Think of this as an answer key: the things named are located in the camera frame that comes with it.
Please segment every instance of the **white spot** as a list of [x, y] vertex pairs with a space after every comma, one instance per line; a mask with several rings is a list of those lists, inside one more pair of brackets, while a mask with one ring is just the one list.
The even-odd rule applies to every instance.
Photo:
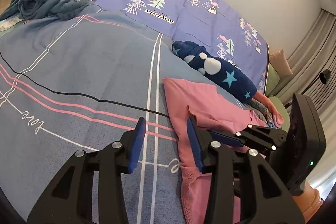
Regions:
[[192, 59], [195, 58], [195, 55], [187, 55], [185, 58], [184, 58], [184, 61], [188, 64], [191, 62]]
[[205, 53], [203, 53], [203, 52], [201, 52], [201, 53], [199, 54], [199, 56], [200, 56], [200, 58], [202, 58], [202, 59], [207, 59], [207, 58], [208, 58], [208, 56], [207, 56]]
[[205, 69], [203, 69], [203, 68], [198, 69], [198, 71], [199, 71], [200, 73], [202, 73], [203, 75], [205, 74]]
[[221, 68], [222, 68], [221, 62], [219, 62], [214, 58], [210, 57], [204, 61], [204, 70], [206, 71], [207, 74], [215, 75], [221, 70]]

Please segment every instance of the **curtain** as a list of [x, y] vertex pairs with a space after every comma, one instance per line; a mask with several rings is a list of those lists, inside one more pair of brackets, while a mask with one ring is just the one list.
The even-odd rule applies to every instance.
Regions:
[[293, 74], [283, 78], [272, 95], [283, 104], [292, 100], [293, 93], [302, 91], [318, 76], [330, 69], [331, 76], [326, 85], [319, 80], [305, 93], [308, 95], [319, 114], [327, 149], [308, 176], [309, 183], [326, 198], [336, 181], [336, 16], [322, 10], [308, 35], [289, 57]]

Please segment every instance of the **silver bolt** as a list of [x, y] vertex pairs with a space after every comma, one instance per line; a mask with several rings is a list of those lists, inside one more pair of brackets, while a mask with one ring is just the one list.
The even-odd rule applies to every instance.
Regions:
[[210, 145], [213, 147], [213, 148], [219, 148], [221, 146], [221, 143], [220, 142], [217, 142], [217, 141], [212, 141], [210, 143]]
[[85, 153], [84, 153], [83, 150], [77, 150], [77, 151], [75, 152], [75, 156], [78, 157], [78, 158], [84, 156], [84, 154], [85, 154]]
[[113, 148], [120, 148], [121, 146], [122, 146], [122, 143], [119, 141], [112, 143]]
[[255, 149], [250, 149], [250, 150], [249, 150], [249, 154], [250, 154], [251, 156], [256, 156], [256, 155], [258, 154], [258, 151], [255, 150]]

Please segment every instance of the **black line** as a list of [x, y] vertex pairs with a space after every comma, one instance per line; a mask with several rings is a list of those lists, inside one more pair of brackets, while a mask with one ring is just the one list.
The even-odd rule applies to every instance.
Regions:
[[161, 112], [156, 112], [156, 111], [153, 111], [153, 110], [150, 110], [150, 109], [146, 109], [146, 108], [142, 108], [142, 107], [137, 107], [137, 106], [132, 106], [132, 105], [128, 105], [128, 104], [123, 104], [123, 103], [119, 103], [119, 102], [116, 102], [116, 101], [110, 101], [110, 100], [101, 100], [101, 99], [98, 99], [94, 96], [91, 96], [91, 95], [88, 95], [88, 94], [85, 94], [85, 93], [68, 93], [68, 92], [59, 92], [59, 91], [54, 91], [52, 89], [49, 89], [47, 88], [46, 86], [43, 86], [43, 85], [40, 85], [39, 83], [36, 83], [33, 79], [31, 79], [29, 76], [23, 74], [23, 73], [20, 73], [20, 72], [17, 72], [15, 71], [11, 65], [7, 62], [6, 59], [3, 58], [2, 54], [1, 54], [1, 51], [0, 51], [0, 56], [2, 58], [3, 61], [6, 62], [6, 64], [8, 65], [8, 67], [16, 74], [18, 75], [23, 75], [24, 77], [27, 77], [29, 80], [31, 80], [34, 84], [46, 89], [46, 90], [49, 90], [50, 92], [52, 93], [55, 93], [55, 94], [61, 94], [61, 95], [77, 95], [77, 96], [84, 96], [84, 97], [87, 97], [87, 98], [90, 98], [90, 99], [93, 99], [97, 102], [100, 102], [100, 103], [110, 103], [110, 104], [115, 104], [115, 105], [120, 105], [120, 106], [125, 106], [125, 107], [130, 107], [130, 108], [134, 108], [134, 109], [138, 109], [138, 110], [142, 110], [142, 111], [147, 111], [147, 112], [150, 112], [150, 113], [154, 113], [154, 114], [159, 114], [161, 116], [164, 116], [164, 117], [167, 117], [169, 118], [168, 115], [166, 114], [163, 114]]

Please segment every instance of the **pink sweater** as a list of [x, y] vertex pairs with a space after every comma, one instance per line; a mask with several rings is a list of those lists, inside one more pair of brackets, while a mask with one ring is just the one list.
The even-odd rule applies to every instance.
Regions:
[[[265, 126], [252, 110], [243, 110], [217, 94], [215, 85], [184, 79], [163, 79], [169, 117], [179, 137], [178, 154], [182, 170], [181, 200], [187, 224], [203, 224], [211, 174], [201, 174], [195, 166], [186, 121], [194, 115], [197, 125], [213, 130], [243, 130], [248, 124]], [[240, 220], [240, 201], [235, 197], [234, 221]]]

